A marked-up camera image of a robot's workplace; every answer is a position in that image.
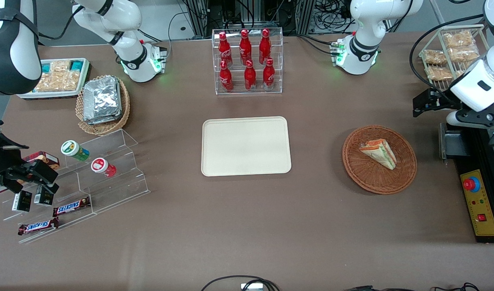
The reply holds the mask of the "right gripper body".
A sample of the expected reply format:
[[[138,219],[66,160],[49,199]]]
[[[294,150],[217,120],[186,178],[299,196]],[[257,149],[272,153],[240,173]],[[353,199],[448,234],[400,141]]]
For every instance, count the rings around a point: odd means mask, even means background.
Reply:
[[[5,136],[0,129],[0,173],[24,163],[21,159],[22,149],[29,149],[29,146],[14,142]]]

